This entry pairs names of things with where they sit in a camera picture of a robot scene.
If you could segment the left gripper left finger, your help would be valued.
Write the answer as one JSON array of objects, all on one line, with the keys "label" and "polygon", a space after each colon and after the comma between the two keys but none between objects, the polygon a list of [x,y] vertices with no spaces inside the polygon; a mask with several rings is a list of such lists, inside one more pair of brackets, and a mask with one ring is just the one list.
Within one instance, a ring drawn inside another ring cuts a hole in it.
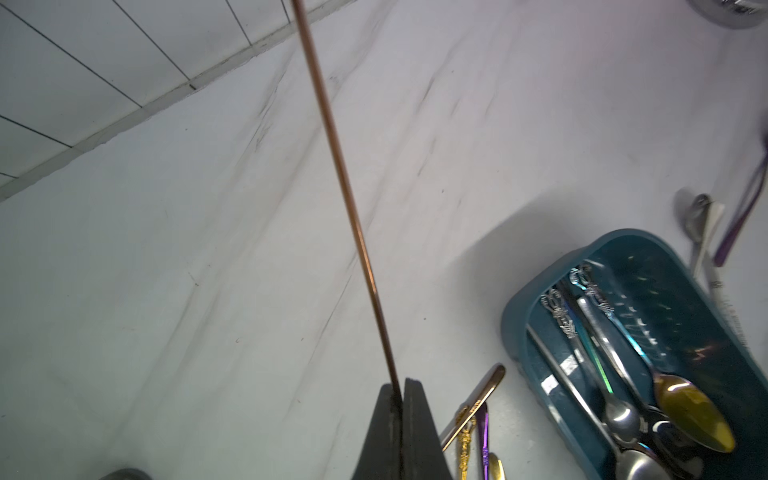
[{"label": "left gripper left finger", "polygon": [[391,384],[379,391],[353,480],[392,480],[401,471],[401,408]]}]

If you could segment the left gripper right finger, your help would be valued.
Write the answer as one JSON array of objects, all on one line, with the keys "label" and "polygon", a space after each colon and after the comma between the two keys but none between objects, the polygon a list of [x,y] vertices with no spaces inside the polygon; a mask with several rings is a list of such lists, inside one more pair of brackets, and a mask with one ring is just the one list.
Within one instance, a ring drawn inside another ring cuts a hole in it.
[{"label": "left gripper right finger", "polygon": [[421,382],[405,381],[401,440],[402,479],[451,479]]}]

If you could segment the silver spoon pile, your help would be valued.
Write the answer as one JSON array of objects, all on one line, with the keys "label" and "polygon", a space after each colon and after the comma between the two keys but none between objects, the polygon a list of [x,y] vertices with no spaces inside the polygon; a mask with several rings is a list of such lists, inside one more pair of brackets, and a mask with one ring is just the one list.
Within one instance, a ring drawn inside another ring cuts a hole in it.
[{"label": "silver spoon pile", "polygon": [[615,440],[612,435],[613,431],[606,423],[598,419],[587,401],[583,398],[576,386],[568,378],[568,375],[562,370],[555,357],[530,325],[527,326],[527,333],[537,346],[559,384],[569,392],[581,407],[587,418],[601,434],[602,438],[607,442],[615,458],[615,478],[671,479],[672,476],[649,448],[640,444],[638,441],[623,445]]}]

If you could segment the teal plastic storage box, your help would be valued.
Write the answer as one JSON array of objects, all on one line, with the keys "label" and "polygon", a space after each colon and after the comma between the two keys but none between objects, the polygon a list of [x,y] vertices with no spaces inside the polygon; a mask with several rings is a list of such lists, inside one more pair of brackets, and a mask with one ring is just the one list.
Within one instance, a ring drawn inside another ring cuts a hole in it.
[{"label": "teal plastic storage box", "polygon": [[541,299],[551,288],[568,299],[575,325],[583,322],[579,297],[602,296],[609,313],[592,317],[635,383],[639,398],[655,399],[652,369],[689,379],[728,421],[735,448],[718,453],[692,447],[706,479],[763,479],[767,475],[767,380],[715,304],[685,265],[658,237],[636,229],[610,232],[563,255],[507,303],[501,338],[531,390],[555,424],[568,455],[589,479],[609,479],[614,456],[585,411],[552,374],[548,350],[588,407],[600,413],[596,382],[574,357],[571,344]]}]

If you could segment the black spoon pile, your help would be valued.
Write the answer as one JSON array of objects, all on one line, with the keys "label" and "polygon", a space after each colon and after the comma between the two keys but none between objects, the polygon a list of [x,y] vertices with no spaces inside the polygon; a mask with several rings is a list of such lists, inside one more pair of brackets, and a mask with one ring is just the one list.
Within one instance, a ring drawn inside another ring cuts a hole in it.
[{"label": "black spoon pile", "polygon": [[565,301],[570,303],[579,317],[589,345],[594,349],[604,372],[603,360],[606,360],[632,395],[636,410],[640,414],[640,439],[649,443],[676,477],[700,479],[704,471],[704,460],[699,446],[681,432],[666,414],[640,395],[618,352],[599,326],[590,302],[584,296],[577,297],[566,280],[560,280],[557,286]]}]

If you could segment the purple iridescent spoon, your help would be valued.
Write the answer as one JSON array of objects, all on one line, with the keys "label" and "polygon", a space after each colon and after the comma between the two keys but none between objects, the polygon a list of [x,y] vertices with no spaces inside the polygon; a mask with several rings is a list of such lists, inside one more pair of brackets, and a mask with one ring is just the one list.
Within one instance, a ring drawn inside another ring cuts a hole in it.
[{"label": "purple iridescent spoon", "polygon": [[693,382],[658,369],[643,347],[618,320],[615,309],[591,278],[591,267],[572,268],[568,281],[581,291],[597,317],[601,313],[622,335],[648,370],[655,406],[692,441],[718,453],[731,453],[736,447],[733,430],[717,405]]}]

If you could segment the copper spoon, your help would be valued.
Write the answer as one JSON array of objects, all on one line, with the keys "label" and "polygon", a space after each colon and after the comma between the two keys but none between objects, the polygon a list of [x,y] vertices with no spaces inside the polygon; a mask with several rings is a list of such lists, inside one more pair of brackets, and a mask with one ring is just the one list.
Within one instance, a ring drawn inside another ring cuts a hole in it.
[{"label": "copper spoon", "polygon": [[459,432],[470,422],[480,407],[496,391],[506,374],[506,367],[499,363],[496,364],[486,376],[486,379],[480,384],[476,392],[470,397],[470,401],[459,410],[459,415],[450,429],[441,438],[441,450],[445,452],[453,441],[458,437]]},{"label": "copper spoon", "polygon": [[342,146],[338,135],[338,130],[333,116],[332,104],[327,93],[325,80],[322,74],[314,39],[312,37],[311,24],[308,19],[308,14],[303,1],[292,0],[291,5],[294,10],[296,29],[306,59],[309,76],[318,103],[321,121],[326,132],[326,138],[340,186],[343,203],[346,209],[348,221],[356,246],[356,251],[360,260],[363,277],[368,290],[368,295],[385,358],[386,368],[388,371],[390,384],[392,386],[393,402],[398,409],[402,409],[403,394],[401,392],[393,349],[388,335],[387,325],[374,276],[374,271],[367,250],[362,224],[360,222],[352,185],[349,179]]}]

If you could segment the blue teal iridescent spoon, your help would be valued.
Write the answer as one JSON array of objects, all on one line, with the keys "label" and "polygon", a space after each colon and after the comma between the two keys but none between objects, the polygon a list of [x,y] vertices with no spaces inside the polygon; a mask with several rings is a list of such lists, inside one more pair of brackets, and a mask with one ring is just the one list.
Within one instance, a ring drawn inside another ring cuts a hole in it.
[{"label": "blue teal iridescent spoon", "polygon": [[567,324],[566,336],[573,350],[581,356],[584,368],[591,376],[601,395],[603,397],[612,395],[613,389],[610,381],[607,379],[602,364],[594,352],[594,349],[589,345],[585,329],[577,319],[575,310],[569,302],[565,302],[563,309],[565,311],[565,323]]}]

